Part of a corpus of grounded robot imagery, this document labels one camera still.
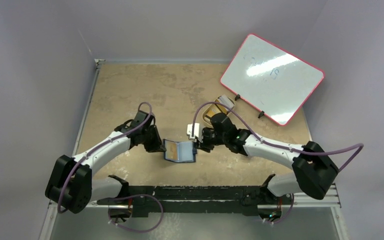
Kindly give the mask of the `gold credit card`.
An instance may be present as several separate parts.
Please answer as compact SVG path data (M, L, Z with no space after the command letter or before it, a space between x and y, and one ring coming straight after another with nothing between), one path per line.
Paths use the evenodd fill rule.
M164 145L166 148L164 159L171 162L177 162L179 159L178 143L175 141L166 140Z

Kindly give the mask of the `navy blue leather card holder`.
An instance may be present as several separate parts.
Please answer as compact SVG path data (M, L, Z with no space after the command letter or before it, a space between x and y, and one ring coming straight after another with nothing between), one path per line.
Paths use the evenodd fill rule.
M163 144L165 146L165 141L172 141L168 139L163 139ZM195 148L195 143L193 141L173 141L178 143L178 161L173 162L166 160L164 158L165 152L163 153L163 159L169 162L173 163L195 163L196 162L196 154L197 154L197 149Z

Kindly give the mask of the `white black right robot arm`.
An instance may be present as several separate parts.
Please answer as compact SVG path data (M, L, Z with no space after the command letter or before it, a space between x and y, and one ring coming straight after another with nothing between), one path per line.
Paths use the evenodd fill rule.
M215 146L224 145L232 153L266 159L291 169L287 174L269 176L262 184L260 196L268 204L295 193L322 200L339 173L316 142L299 145L264 138L249 127L237 128L224 113L215 114L211 124L188 124L186 134L198 149L209 153Z

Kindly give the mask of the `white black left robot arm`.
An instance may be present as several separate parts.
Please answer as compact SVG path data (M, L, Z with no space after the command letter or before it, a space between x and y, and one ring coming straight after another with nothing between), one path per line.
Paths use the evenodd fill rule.
M45 196L57 204L57 211L81 212L90 202L111 199L118 205L129 199L128 182L109 175L94 175L119 155L142 145L148 153L166 150L152 113L138 110L135 118L117 126L108 137L85 152L60 156L53 167Z

